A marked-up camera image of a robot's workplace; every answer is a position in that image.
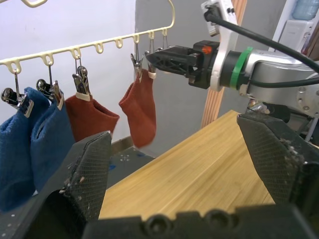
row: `green ring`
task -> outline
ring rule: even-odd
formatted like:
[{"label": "green ring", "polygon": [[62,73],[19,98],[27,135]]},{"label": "green ring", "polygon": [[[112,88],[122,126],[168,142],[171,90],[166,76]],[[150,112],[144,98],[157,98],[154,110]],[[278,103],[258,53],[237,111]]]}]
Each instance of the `green ring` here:
[{"label": "green ring", "polygon": [[252,50],[253,50],[252,47],[247,47],[247,49],[240,54],[240,56],[236,62],[236,65],[233,69],[233,72],[231,74],[231,78],[230,78],[230,82],[229,82],[230,88],[237,89],[237,81],[238,81],[239,74],[240,74],[241,69],[243,68],[243,66],[246,62],[247,57],[252,52]]}]

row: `sock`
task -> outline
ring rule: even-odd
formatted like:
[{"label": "sock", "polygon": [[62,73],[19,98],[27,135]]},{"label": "sock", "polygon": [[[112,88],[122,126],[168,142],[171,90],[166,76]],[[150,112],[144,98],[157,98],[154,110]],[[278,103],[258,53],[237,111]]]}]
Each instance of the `sock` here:
[{"label": "sock", "polygon": [[92,97],[91,101],[85,101],[72,96],[65,103],[76,142],[108,130],[113,133],[120,118]]},{"label": "sock", "polygon": [[150,144],[156,134],[156,113],[153,99],[153,79],[143,70],[142,80],[135,79],[119,102],[127,115],[133,143],[136,147]]},{"label": "sock", "polygon": [[31,166],[38,192],[60,167],[74,143],[65,104],[59,110],[53,103],[38,119],[31,133]]},{"label": "sock", "polygon": [[24,90],[33,100],[29,118],[21,111],[0,126],[0,211],[25,203],[34,193],[30,135],[36,120],[49,107],[47,98],[33,88]]}]

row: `blue water jug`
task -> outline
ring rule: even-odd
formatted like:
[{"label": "blue water jug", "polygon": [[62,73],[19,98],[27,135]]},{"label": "blue water jug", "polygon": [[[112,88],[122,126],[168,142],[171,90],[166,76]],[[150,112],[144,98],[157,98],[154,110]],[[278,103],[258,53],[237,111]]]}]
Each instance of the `blue water jug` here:
[{"label": "blue water jug", "polygon": [[313,19],[319,9],[319,0],[297,0],[294,12],[294,19],[309,21]]}]

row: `metal clip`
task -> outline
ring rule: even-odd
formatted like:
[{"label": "metal clip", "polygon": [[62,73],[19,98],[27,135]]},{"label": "metal clip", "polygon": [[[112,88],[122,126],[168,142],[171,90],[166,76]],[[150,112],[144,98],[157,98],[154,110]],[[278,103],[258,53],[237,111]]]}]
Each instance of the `metal clip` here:
[{"label": "metal clip", "polygon": [[1,99],[15,109],[21,111],[25,117],[29,118],[34,103],[29,99],[27,93],[24,95],[19,93],[18,77],[16,72],[14,74],[14,78],[16,92],[14,92],[11,88],[5,88],[1,93]]},{"label": "metal clip", "polygon": [[134,66],[134,71],[136,74],[136,77],[139,78],[140,82],[142,80],[142,61],[143,61],[144,56],[141,58],[141,60],[135,60],[134,55],[131,54],[131,60],[133,62]]},{"label": "metal clip", "polygon": [[[145,56],[148,56],[148,55],[150,55],[150,52],[149,51],[145,51]],[[149,72],[150,73],[156,74],[156,68],[150,62],[148,62],[148,67],[149,67]]]},{"label": "metal clip", "polygon": [[62,91],[60,90],[58,81],[55,81],[52,85],[52,93],[54,96],[54,99],[56,101],[56,106],[59,110],[62,109],[63,103],[64,103],[64,95]]},{"label": "metal clip", "polygon": [[45,97],[47,97],[52,103],[56,102],[57,108],[61,110],[64,103],[64,96],[60,90],[58,82],[55,81],[52,83],[51,64],[49,64],[49,78],[50,84],[46,83],[44,79],[39,79],[35,85],[36,89]]},{"label": "metal clip", "polygon": [[50,84],[46,83],[44,79],[38,80],[35,86],[36,89],[40,91],[45,97],[47,97],[51,102],[54,101],[51,86]]},{"label": "metal clip", "polygon": [[139,56],[139,44],[138,43],[135,43],[135,53],[136,53],[136,59],[134,57],[133,54],[131,54],[131,60],[133,62],[133,66],[134,66],[134,71],[135,71],[135,74],[136,74],[136,77],[140,80],[142,80],[142,74],[143,74],[143,71],[142,71],[142,61],[143,61],[143,58],[144,56],[142,56],[141,60],[140,60],[140,56]]},{"label": "metal clip", "polygon": [[85,101],[91,101],[91,97],[90,97],[91,92],[90,92],[89,81],[88,81],[88,71],[84,66],[82,66],[81,58],[79,59],[80,59],[80,66],[77,67],[77,62],[75,60],[76,74],[72,75],[75,88],[77,91],[75,96]]}]

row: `table surface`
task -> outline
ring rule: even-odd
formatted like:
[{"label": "table surface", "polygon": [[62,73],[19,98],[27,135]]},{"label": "table surface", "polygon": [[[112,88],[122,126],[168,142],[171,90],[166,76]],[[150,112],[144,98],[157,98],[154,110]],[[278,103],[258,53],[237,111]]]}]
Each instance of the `table surface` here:
[{"label": "table surface", "polygon": [[100,219],[273,204],[230,111],[106,191]]}]

